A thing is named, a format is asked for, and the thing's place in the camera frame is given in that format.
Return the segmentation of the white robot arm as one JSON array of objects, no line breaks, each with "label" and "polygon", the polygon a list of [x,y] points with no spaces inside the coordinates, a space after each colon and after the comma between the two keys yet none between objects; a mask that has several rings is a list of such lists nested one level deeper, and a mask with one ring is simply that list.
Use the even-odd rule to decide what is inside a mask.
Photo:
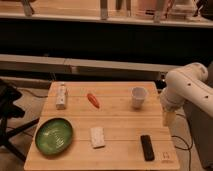
[{"label": "white robot arm", "polygon": [[207,78],[207,68],[197,62],[172,69],[166,74],[166,87],[159,95],[164,126],[174,121],[175,111],[185,101],[192,102],[213,117],[213,88],[205,84]]}]

